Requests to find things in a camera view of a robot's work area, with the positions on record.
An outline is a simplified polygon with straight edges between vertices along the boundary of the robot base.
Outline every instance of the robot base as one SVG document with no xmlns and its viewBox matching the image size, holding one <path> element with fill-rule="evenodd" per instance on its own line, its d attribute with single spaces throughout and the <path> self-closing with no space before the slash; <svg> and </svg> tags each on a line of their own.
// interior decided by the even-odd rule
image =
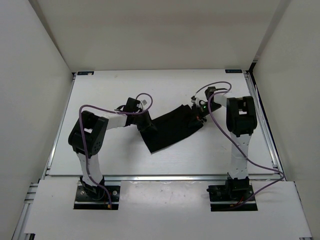
<svg viewBox="0 0 320 240">
<path fill-rule="evenodd" d="M 104 195 L 100 199 L 94 199 L 87 195 L 84 187 L 79 184 L 76 189 L 73 209 L 87 210 L 118 210 L 120 198 L 120 186 L 105 186 L 111 196 L 112 208 L 110 209 L 108 196 Z"/>
<path fill-rule="evenodd" d="M 246 190 L 241 191 L 241 194 L 238 195 L 230 194 L 228 185 L 210 185 L 208 186 L 207 192 L 209 192 L 211 212 L 258 211 L 254 197 L 241 207 L 233 209 L 233 207 L 247 200 L 254 194 L 252 185 L 249 185 Z"/>
</svg>

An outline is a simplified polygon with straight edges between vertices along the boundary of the white table surface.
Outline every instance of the white table surface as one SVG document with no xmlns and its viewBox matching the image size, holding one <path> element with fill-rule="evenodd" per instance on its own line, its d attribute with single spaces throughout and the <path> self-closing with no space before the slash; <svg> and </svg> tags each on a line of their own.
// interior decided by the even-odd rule
<svg viewBox="0 0 320 240">
<path fill-rule="evenodd" d="M 76 76 L 67 111 L 53 157 L 50 175 L 82 175 L 79 159 L 68 144 L 68 136 L 78 119 L 79 107 L 90 104 L 114 110 L 135 98 L 149 93 L 154 99 L 149 110 L 152 119 L 164 115 L 181 104 L 191 105 L 191 96 L 202 86 L 228 81 L 235 97 L 249 95 L 244 75 L 225 73 L 223 69 L 208 70 L 126 70 L 95 71 L 94 75 Z M 205 98 L 204 90 L 198 96 Z M 85 109 L 102 116 L 103 112 Z M 226 109 L 214 112 L 226 127 Z M 258 124 L 249 145 L 249 158 L 266 167 L 272 159 Z M 150 154 L 135 125 L 108 130 L 99 163 L 104 175 L 225 175 L 231 160 L 231 143 L 212 120 L 192 136 L 156 153 Z M 248 164 L 250 174 L 269 174 Z"/>
<path fill-rule="evenodd" d="M 121 182 L 119 210 L 73 209 L 77 177 L 42 180 L 25 233 L 34 240 L 299 240 L 311 233 L 293 182 L 256 196 L 258 211 L 211 212 L 212 182 Z M 257 191 L 269 182 L 253 182 Z"/>
</svg>

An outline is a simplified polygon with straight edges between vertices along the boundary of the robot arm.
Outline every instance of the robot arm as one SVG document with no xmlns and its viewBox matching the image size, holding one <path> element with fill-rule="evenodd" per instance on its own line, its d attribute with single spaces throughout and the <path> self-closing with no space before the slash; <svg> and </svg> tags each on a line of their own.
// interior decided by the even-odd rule
<svg viewBox="0 0 320 240">
<path fill-rule="evenodd" d="M 206 99 L 209 98 L 218 90 L 215 87 L 208 87 L 205 90 Z M 199 118 L 203 121 L 206 115 L 209 114 L 207 110 L 208 102 L 200 104 L 198 98 L 191 98 L 193 107 L 198 109 Z M 244 96 L 235 98 L 231 93 L 216 94 L 210 103 L 211 110 L 224 106 L 226 108 L 226 126 L 230 132 L 232 140 L 240 147 L 243 153 L 248 156 L 249 142 L 254 129 L 257 127 L 257 116 L 255 104 L 252 96 Z M 234 200 L 246 196 L 249 192 L 249 174 L 247 169 L 247 159 L 243 154 L 232 144 L 231 147 L 231 161 L 229 171 L 227 173 L 227 180 L 224 187 L 208 189 L 214 192 L 218 199 L 223 196 L 225 199 Z"/>
<path fill-rule="evenodd" d="M 138 112 L 140 101 L 128 98 L 126 105 L 122 106 L 123 111 L 126 113 L 136 113 Z M 139 115 L 125 115 L 125 114 L 108 114 L 106 117 L 96 116 L 92 112 L 83 111 L 81 113 L 82 123 L 84 128 L 85 142 L 87 145 L 88 152 L 88 169 L 91 178 L 99 185 L 104 186 L 104 177 L 100 171 L 98 152 L 100 151 L 106 131 L 109 129 L 127 127 L 131 124 L 137 125 L 140 132 L 146 131 L 157 131 L 155 126 L 152 124 L 149 112 L 146 111 Z M 82 175 L 80 177 L 80 182 L 87 193 L 88 196 L 93 199 L 99 199 L 104 195 L 104 190 L 96 183 L 94 183 L 88 176 L 87 166 L 86 166 L 86 156 L 84 151 L 84 145 L 80 130 L 79 120 L 73 127 L 68 143 L 72 146 L 73 151 L 79 158 Z"/>
</svg>

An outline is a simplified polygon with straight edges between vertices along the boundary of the purple cable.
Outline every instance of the purple cable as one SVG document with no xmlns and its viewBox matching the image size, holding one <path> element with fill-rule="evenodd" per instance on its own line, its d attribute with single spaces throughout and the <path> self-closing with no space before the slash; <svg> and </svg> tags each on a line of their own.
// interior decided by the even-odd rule
<svg viewBox="0 0 320 240">
<path fill-rule="evenodd" d="M 212 98 L 217 95 L 217 94 L 226 94 L 230 91 L 231 87 L 226 90 L 226 91 L 220 91 L 220 92 L 215 92 L 213 95 L 211 95 L 208 99 L 208 103 L 211 103 L 211 100 Z M 270 170 L 270 171 L 273 171 L 275 173 L 278 173 L 281 175 L 281 178 L 265 185 L 264 187 L 260 188 L 258 191 L 256 191 L 254 194 L 252 194 L 249 198 L 247 198 L 246 200 L 244 200 L 241 204 L 237 205 L 237 206 L 234 206 L 234 207 L 230 207 L 230 209 L 237 209 L 237 208 L 240 208 L 241 206 L 243 206 L 246 202 L 250 201 L 255 195 L 257 195 L 258 193 L 260 193 L 262 190 L 266 189 L 267 187 L 270 187 L 271 185 L 283 180 L 285 178 L 285 174 L 282 172 L 282 171 L 279 171 L 277 169 L 273 169 L 273 168 L 269 168 L 269 167 L 266 167 L 266 166 L 261 166 L 253 161 L 251 161 L 247 156 L 246 154 L 242 151 L 242 149 L 237 145 L 237 143 L 222 129 L 222 127 L 219 125 L 219 123 L 217 122 L 217 120 L 215 119 L 212 111 L 211 111 L 211 106 L 210 104 L 208 104 L 208 109 L 209 109 L 209 113 L 210 113 L 210 116 L 213 120 L 213 122 L 215 123 L 215 125 L 218 127 L 218 129 L 223 133 L 223 135 L 226 136 L 227 139 L 230 140 L 230 142 L 232 142 L 232 144 L 238 149 L 238 151 L 243 155 L 243 157 L 249 162 L 251 163 L 252 165 L 256 166 L 256 167 L 259 167 L 259 168 L 262 168 L 262 169 L 266 169 L 266 170 Z"/>
<path fill-rule="evenodd" d="M 204 88 L 206 88 L 206 87 L 209 87 L 209 86 L 211 86 L 211 85 L 213 85 L 213 84 L 228 84 L 228 85 L 229 85 L 229 89 L 227 90 L 228 92 L 229 92 L 229 91 L 231 90 L 231 88 L 232 88 L 231 83 L 228 82 L 228 81 L 216 81 L 216 82 L 213 82 L 213 83 L 210 83 L 210 84 L 207 84 L 207 85 L 203 86 L 203 87 L 200 88 L 198 91 L 196 91 L 193 96 L 197 95 L 197 93 L 200 92 L 202 89 L 204 89 Z"/>
<path fill-rule="evenodd" d="M 100 111 L 103 111 L 103 112 L 106 112 L 106 113 L 110 113 L 110 114 L 121 114 L 121 115 L 139 115 L 139 114 L 143 114 L 145 113 L 146 111 L 148 111 L 152 104 L 154 103 L 154 99 L 152 98 L 152 96 L 148 93 L 140 93 L 136 99 L 141 96 L 141 95 L 147 95 L 150 99 L 151 99 L 151 103 L 150 105 L 143 111 L 141 112 L 123 112 L 123 111 L 110 111 L 110 110 L 106 110 L 106 109 L 103 109 L 103 108 L 100 108 L 100 107 L 97 107 L 97 106 L 93 106 L 93 105 L 88 105 L 88 104 L 85 104 L 85 105 L 82 105 L 80 108 L 79 108 L 79 124 L 80 124 L 80 131 L 81 131 L 81 137 L 82 137 L 82 143 L 83 143 L 83 149 L 84 149 L 84 155 L 85 155 L 85 169 L 86 169 L 86 173 L 88 174 L 88 177 L 89 179 L 94 183 L 96 184 L 98 187 L 102 188 L 108 198 L 109 198 L 109 205 L 110 205 L 110 209 L 112 209 L 112 202 L 111 202 L 111 196 L 110 196 L 110 193 L 109 191 L 106 189 L 105 186 L 102 186 L 101 184 L 99 184 L 98 182 L 96 182 L 90 175 L 90 171 L 89 171 L 89 155 L 88 155 L 88 149 L 87 149 L 87 143 L 86 143 L 86 138 L 85 138 L 85 129 L 84 129 L 84 125 L 83 125 L 83 122 L 82 122 L 82 109 L 83 108 L 92 108 L 92 109 L 97 109 L 97 110 L 100 110 Z"/>
</svg>

